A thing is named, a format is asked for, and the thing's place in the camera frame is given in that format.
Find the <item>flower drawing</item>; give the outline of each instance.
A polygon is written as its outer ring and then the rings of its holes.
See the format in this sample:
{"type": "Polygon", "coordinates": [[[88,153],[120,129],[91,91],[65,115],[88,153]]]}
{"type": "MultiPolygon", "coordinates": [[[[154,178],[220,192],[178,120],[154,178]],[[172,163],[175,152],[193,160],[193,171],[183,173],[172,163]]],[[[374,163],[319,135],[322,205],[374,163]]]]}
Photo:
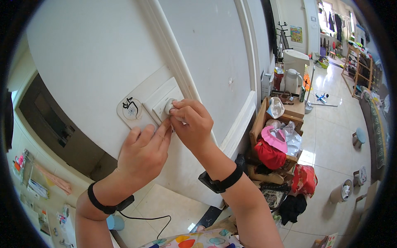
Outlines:
{"type": "Polygon", "coordinates": [[[129,114],[129,115],[135,115],[135,108],[134,108],[134,107],[130,107],[130,108],[128,109],[128,114],[129,114]]]}

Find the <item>wall switch panel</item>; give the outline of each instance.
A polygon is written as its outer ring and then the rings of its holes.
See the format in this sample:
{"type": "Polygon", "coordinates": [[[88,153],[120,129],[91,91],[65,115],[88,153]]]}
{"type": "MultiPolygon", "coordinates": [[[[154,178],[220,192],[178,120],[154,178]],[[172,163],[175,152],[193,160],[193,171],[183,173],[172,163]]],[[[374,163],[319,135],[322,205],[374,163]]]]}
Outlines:
{"type": "Polygon", "coordinates": [[[169,116],[164,109],[170,98],[174,98],[178,101],[184,98],[174,77],[168,79],[143,103],[146,111],[158,125],[169,116]]]}
{"type": "Polygon", "coordinates": [[[167,65],[145,79],[117,105],[117,114],[130,127],[153,124],[155,130],[168,115],[164,112],[169,98],[182,100],[183,94],[167,65]]]}

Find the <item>colorful picture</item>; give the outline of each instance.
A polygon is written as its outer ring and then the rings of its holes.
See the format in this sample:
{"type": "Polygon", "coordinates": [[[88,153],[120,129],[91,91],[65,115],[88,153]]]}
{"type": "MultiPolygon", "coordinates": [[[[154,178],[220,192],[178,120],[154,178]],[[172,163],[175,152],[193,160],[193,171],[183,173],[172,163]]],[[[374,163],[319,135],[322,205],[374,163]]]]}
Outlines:
{"type": "Polygon", "coordinates": [[[297,26],[290,26],[291,41],[303,43],[302,41],[302,28],[297,26]]]}

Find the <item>patterned bag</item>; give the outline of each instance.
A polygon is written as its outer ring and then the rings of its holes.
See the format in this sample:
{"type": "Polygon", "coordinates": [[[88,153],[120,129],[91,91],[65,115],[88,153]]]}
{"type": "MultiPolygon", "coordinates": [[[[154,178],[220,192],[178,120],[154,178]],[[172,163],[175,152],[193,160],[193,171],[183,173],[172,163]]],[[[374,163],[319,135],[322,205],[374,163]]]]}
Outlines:
{"type": "Polygon", "coordinates": [[[314,168],[309,165],[297,164],[292,179],[292,191],[302,193],[310,198],[314,195],[317,177],[314,168]]]}

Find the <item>red cloth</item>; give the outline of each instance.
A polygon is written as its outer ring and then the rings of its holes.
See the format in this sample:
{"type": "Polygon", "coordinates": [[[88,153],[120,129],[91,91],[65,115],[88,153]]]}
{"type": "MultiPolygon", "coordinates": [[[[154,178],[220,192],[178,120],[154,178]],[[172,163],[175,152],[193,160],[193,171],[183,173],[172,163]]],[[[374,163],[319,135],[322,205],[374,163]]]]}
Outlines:
{"type": "Polygon", "coordinates": [[[269,169],[275,170],[284,165],[287,156],[285,153],[269,145],[260,138],[254,147],[259,160],[269,169]]]}
{"type": "Polygon", "coordinates": [[[314,195],[317,186],[317,177],[314,168],[310,165],[297,164],[292,179],[292,191],[299,192],[310,198],[314,195]]]}

